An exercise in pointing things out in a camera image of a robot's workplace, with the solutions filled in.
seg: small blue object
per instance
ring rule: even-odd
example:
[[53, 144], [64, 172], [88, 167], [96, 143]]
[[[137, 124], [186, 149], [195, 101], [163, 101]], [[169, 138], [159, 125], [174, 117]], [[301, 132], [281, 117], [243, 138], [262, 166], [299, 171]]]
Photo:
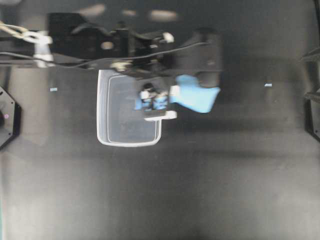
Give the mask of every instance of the small blue object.
[[198, 79], [190, 75], [180, 75], [176, 78], [180, 87], [178, 96], [171, 96], [171, 103], [178, 103], [198, 113], [209, 113], [220, 92], [219, 87], [204, 88], [198, 83]]

